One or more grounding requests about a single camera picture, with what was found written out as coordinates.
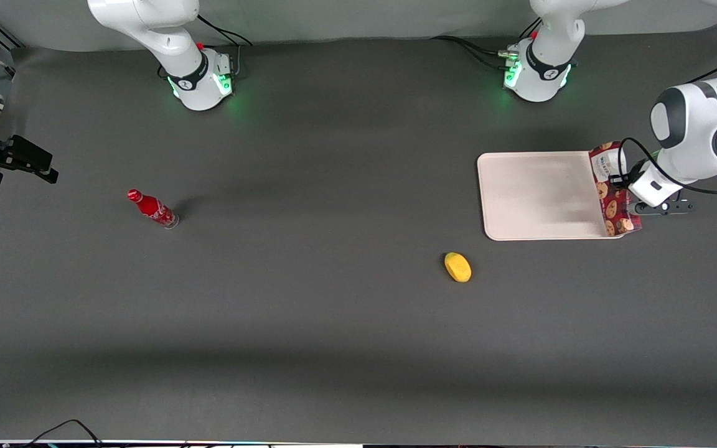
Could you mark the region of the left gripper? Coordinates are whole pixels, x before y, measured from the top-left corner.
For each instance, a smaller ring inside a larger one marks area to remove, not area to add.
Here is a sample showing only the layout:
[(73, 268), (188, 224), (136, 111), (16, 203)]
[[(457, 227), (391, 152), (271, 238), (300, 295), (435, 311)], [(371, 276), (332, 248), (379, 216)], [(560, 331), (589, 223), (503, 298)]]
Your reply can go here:
[(628, 174), (610, 175), (611, 187), (628, 187), (639, 202), (627, 207), (630, 215), (668, 216), (695, 212), (695, 203), (688, 199), (668, 200), (683, 187), (664, 176), (651, 161), (638, 162)]

